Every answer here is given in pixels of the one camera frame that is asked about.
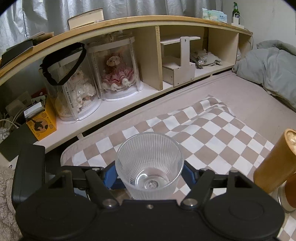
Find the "ribbed clear stemmed glass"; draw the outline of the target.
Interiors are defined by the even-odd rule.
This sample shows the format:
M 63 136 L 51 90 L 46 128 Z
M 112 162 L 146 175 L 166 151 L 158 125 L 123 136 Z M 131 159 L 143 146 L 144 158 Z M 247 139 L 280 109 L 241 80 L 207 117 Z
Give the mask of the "ribbed clear stemmed glass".
M 115 168 L 134 200 L 169 199 L 184 167 L 180 145 L 161 133 L 139 133 L 118 149 Z

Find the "tall bamboo cylinder cup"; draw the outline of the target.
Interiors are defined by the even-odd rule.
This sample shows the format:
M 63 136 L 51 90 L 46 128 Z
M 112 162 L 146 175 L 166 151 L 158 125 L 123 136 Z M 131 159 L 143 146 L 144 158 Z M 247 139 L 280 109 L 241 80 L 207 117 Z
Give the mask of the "tall bamboo cylinder cup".
M 255 170 L 253 181 L 266 193 L 271 193 L 294 173 L 295 130 L 288 128 Z

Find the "white cup with brown sleeve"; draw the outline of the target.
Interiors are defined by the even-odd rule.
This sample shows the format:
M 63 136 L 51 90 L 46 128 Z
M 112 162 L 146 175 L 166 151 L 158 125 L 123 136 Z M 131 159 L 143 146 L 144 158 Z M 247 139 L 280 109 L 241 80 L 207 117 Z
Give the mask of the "white cup with brown sleeve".
M 286 213 L 295 211 L 295 173 L 279 187 L 278 202 Z

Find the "brown white checkered cloth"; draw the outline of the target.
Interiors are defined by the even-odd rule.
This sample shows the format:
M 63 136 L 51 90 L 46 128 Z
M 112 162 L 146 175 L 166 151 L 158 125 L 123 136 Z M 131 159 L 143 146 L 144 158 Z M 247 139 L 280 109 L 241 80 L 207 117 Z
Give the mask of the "brown white checkered cloth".
M 85 137 L 61 156 L 63 166 L 109 165 L 129 137 L 144 132 L 165 134 L 180 146 L 194 168 L 209 168 L 218 174 L 238 170 L 251 178 L 273 144 L 238 120 L 219 99 L 208 96 L 192 106 L 144 120 L 108 136 Z

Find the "yellow cartoon box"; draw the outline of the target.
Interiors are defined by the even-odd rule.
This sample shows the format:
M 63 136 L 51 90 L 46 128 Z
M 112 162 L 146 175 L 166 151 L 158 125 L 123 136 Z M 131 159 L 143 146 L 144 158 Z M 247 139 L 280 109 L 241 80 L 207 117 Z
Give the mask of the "yellow cartoon box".
M 45 110 L 26 121 L 27 126 L 37 138 L 42 140 L 57 130 L 56 113 L 50 100 L 46 101 Z

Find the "doll in white dress case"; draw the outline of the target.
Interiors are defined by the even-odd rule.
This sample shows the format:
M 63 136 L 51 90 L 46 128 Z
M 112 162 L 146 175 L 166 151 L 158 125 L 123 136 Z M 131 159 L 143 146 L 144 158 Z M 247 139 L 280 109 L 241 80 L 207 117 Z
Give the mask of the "doll in white dress case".
M 40 71 L 62 121 L 80 121 L 99 108 L 101 98 L 84 47 L 60 49 L 48 54 L 40 65 Z

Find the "small wooden stand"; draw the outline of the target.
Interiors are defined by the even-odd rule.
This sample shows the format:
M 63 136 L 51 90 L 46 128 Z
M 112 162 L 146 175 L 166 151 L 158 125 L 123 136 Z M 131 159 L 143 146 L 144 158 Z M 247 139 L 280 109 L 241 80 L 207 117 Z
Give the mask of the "small wooden stand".
M 199 36 L 181 36 L 165 38 L 160 41 L 162 53 L 163 80 L 177 87 L 192 81 L 195 77 L 196 65 L 190 61 L 190 41 L 200 40 Z M 180 44 L 180 58 L 165 55 L 165 46 Z

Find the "doll in pink dress case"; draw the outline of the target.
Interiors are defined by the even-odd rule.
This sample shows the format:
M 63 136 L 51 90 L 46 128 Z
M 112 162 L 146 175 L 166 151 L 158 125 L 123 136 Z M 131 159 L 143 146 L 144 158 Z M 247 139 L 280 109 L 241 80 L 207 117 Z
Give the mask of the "doll in pink dress case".
M 87 47 L 95 77 L 106 101 L 116 101 L 142 90 L 133 43 L 134 37 L 110 43 L 93 42 Z

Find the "wooden shelf unit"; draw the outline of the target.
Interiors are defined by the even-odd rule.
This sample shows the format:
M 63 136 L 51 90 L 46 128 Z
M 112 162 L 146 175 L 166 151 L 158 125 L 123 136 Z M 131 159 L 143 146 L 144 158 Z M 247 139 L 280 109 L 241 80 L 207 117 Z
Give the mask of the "wooden shelf unit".
M 184 16 L 133 16 L 69 30 L 1 68 L 1 83 L 45 83 L 42 113 L 1 143 L 9 161 L 25 144 L 50 151 L 99 123 L 163 93 L 229 69 L 252 34 Z

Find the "grey duvet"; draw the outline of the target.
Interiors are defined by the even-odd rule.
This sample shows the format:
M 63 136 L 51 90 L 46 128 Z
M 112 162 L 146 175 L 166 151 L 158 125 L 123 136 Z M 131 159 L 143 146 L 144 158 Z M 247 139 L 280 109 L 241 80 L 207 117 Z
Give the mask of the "grey duvet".
M 260 42 L 234 65 L 232 72 L 261 85 L 295 110 L 295 46 L 279 40 Z

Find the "white charger block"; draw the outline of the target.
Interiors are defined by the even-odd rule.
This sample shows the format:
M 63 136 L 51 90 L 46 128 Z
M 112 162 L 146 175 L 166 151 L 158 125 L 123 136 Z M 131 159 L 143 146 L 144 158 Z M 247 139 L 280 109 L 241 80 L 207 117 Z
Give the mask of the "white charger block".
M 240 24 L 240 14 L 235 13 L 232 16 L 232 23 L 231 23 L 231 25 L 234 26 L 234 27 L 238 27 L 238 28 L 244 29 L 244 26 Z

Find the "tissue pack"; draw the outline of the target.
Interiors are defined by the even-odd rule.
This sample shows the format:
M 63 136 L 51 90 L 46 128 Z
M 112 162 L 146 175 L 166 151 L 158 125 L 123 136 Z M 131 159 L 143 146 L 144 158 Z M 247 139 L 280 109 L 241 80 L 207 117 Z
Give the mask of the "tissue pack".
M 202 8 L 202 19 L 227 23 L 227 15 L 222 11 Z

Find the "thick book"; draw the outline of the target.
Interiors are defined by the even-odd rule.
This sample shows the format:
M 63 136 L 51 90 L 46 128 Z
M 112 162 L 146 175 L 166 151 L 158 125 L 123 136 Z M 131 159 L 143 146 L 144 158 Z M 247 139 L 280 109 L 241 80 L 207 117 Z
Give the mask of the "thick book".
M 67 20 L 69 30 L 101 22 L 104 20 L 103 8 L 86 11 Z

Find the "green glass bottle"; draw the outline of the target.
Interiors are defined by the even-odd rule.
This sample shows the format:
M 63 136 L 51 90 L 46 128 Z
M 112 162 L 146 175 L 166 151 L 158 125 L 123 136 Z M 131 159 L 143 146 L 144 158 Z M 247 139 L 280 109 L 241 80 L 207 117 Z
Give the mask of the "green glass bottle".
M 232 18 L 233 19 L 238 19 L 238 20 L 240 18 L 240 12 L 238 10 L 238 4 L 236 2 L 233 3 Z

